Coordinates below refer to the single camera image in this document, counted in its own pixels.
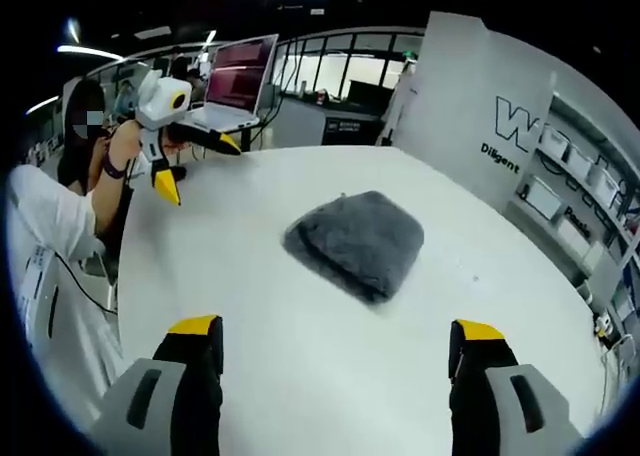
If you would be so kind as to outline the person's left hand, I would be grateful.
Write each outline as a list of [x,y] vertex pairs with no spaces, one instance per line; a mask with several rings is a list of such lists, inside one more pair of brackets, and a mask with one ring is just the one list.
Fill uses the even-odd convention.
[[135,120],[128,120],[118,126],[109,143],[108,157],[111,165],[118,171],[127,168],[141,149],[141,126]]

